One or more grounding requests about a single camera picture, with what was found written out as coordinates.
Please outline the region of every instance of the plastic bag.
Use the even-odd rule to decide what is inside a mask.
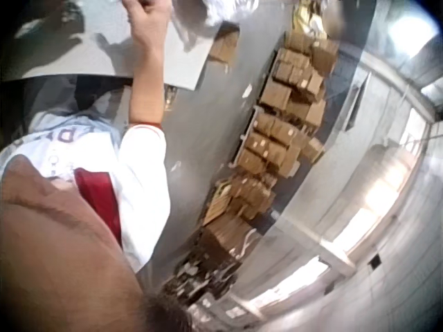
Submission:
[[[208,9],[206,24],[215,26],[222,21],[237,23],[257,9],[259,0],[203,0]]]

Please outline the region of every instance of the hair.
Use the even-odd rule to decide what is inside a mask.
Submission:
[[[192,332],[192,318],[174,298],[147,295],[144,303],[149,332]]]

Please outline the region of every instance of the window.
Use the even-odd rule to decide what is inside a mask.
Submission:
[[[273,302],[282,301],[299,289],[314,283],[327,269],[328,266],[320,262],[318,256],[314,257],[276,287],[252,299],[251,303],[258,308],[262,308]]]
[[[411,109],[406,128],[400,140],[400,145],[414,156],[418,155],[421,139],[424,137],[425,130],[426,121],[415,109]]]
[[[385,181],[389,184],[394,190],[398,191],[401,189],[406,176],[408,175],[408,169],[405,165],[401,163],[397,163],[394,167],[391,167],[388,173],[385,176]]]
[[[367,209],[360,209],[346,228],[332,242],[343,251],[351,250],[377,222],[378,216]]]
[[[427,17],[405,16],[399,19],[389,31],[397,50],[414,57],[423,46],[438,34],[438,26]]]
[[[366,196],[366,204],[377,216],[384,216],[398,196],[385,181],[378,180]]]

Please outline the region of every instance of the white shirt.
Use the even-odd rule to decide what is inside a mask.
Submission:
[[[123,251],[138,272],[150,260],[170,213],[165,152],[165,136],[156,127],[132,127],[119,144],[100,127],[70,124],[13,142],[0,153],[0,174],[17,154],[26,156],[47,178],[74,183],[77,168],[109,173],[118,202]]]

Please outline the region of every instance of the white sheet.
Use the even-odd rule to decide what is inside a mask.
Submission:
[[[82,1],[84,32],[69,33],[45,28],[17,39],[11,47],[12,61],[3,67],[3,80],[56,74],[94,74],[132,77],[134,54],[127,13],[121,2]],[[198,37],[191,50],[170,23],[165,46],[165,83],[195,90],[213,44],[214,34]]]

